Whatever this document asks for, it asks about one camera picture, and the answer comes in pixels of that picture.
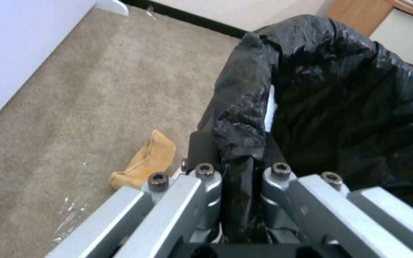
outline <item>black plastic bag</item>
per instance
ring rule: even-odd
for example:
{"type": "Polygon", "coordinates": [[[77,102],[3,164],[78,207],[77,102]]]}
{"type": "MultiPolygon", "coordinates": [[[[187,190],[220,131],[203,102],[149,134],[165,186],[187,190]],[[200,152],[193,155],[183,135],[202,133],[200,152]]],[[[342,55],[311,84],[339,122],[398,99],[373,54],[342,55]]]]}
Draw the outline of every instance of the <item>black plastic bag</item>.
{"type": "Polygon", "coordinates": [[[298,176],[334,171],[351,190],[382,186],[413,206],[413,68],[342,23],[296,16],[243,37],[198,125],[234,167],[223,185],[229,242],[263,241],[255,171],[237,168],[264,155],[270,85],[272,134],[298,176]]]}

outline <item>metal linkage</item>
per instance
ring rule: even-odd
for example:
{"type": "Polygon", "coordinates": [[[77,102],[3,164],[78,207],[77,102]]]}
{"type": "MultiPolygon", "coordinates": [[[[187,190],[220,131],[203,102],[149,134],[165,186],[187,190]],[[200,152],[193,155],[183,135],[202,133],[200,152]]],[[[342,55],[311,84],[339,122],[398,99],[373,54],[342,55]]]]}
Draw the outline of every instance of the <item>metal linkage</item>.
{"type": "Polygon", "coordinates": [[[200,178],[205,183],[206,207],[205,214],[197,225],[190,242],[206,242],[213,228],[219,224],[221,210],[222,176],[214,170],[210,163],[200,163],[195,167],[195,173],[189,176],[200,178]]]}
{"type": "Polygon", "coordinates": [[[206,204],[204,183],[179,175],[115,258],[167,257],[181,240],[187,242],[200,222],[206,204]]]}
{"type": "Polygon", "coordinates": [[[120,241],[135,230],[152,207],[149,194],[123,186],[47,257],[108,257],[120,241]]]}
{"type": "Polygon", "coordinates": [[[334,188],[325,180],[318,175],[297,178],[293,173],[279,178],[267,168],[262,195],[285,214],[284,222],[274,220],[272,226],[287,227],[291,219],[302,242],[316,245],[337,240],[353,257],[413,257],[412,250],[345,198],[343,184],[328,182],[336,184],[334,188]]]}
{"type": "Polygon", "coordinates": [[[347,197],[413,250],[413,208],[380,187],[358,190],[347,197]]]}

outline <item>beige carpet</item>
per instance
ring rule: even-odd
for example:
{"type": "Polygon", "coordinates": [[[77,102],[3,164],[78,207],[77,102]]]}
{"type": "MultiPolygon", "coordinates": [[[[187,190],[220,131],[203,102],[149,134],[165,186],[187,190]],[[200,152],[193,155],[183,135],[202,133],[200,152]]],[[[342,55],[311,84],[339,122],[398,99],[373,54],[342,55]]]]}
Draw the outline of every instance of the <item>beige carpet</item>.
{"type": "Polygon", "coordinates": [[[93,9],[0,112],[0,257],[41,257],[102,204],[159,129],[178,147],[237,39],[93,9]]]}

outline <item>white wall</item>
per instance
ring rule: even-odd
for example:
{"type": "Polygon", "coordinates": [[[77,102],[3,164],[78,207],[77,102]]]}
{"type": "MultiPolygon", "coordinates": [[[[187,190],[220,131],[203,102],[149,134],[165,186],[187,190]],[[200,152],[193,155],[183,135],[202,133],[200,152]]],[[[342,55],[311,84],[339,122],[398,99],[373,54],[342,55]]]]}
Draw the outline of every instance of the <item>white wall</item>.
{"type": "Polygon", "coordinates": [[[323,15],[334,0],[153,0],[247,31],[300,14],[323,15]]]}
{"type": "Polygon", "coordinates": [[[0,109],[96,0],[0,0],[0,109]]]}

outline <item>brown paper bag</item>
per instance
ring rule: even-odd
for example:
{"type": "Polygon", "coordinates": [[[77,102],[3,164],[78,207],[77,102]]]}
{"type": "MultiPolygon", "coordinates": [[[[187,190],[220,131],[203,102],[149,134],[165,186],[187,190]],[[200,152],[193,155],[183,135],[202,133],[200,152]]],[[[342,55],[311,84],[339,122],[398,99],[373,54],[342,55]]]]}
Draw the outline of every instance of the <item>brown paper bag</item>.
{"type": "Polygon", "coordinates": [[[164,172],[175,157],[176,146],[160,131],[152,131],[152,136],[136,153],[123,172],[114,172],[109,184],[114,189],[121,186],[141,188],[148,176],[154,172],[164,172]]]}

